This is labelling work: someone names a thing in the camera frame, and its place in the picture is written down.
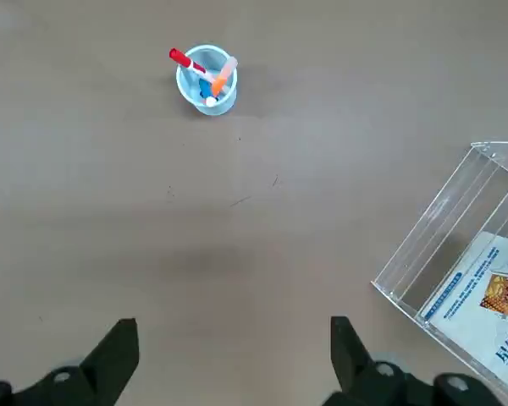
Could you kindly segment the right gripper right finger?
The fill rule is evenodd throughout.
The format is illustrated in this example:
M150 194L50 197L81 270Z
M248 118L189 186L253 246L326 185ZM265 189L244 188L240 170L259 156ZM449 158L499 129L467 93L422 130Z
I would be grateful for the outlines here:
M330 355L340 390L326 405L500 405L481 381L444 373L431 383L389 361L374 360L346 316L330 319Z

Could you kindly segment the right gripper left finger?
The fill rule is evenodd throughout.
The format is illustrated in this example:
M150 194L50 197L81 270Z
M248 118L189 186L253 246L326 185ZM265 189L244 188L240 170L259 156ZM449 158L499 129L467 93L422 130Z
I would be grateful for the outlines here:
M79 364L52 370L20 392L0 381L0 405L114 405L139 361L137 321L124 318Z

